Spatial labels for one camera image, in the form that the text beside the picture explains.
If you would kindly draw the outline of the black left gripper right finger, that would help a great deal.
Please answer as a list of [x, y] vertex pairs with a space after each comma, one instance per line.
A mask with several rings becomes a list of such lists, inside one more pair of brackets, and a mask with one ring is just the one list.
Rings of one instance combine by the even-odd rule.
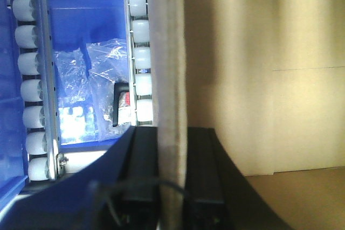
[[291, 229], [256, 192], [220, 143], [215, 130], [188, 129], [185, 229]]

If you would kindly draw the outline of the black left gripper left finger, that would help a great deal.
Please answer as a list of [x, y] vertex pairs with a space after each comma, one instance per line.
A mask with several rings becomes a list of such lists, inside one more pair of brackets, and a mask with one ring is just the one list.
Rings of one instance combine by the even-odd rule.
[[156, 229], [157, 129], [130, 127], [95, 162], [14, 203], [1, 229]]

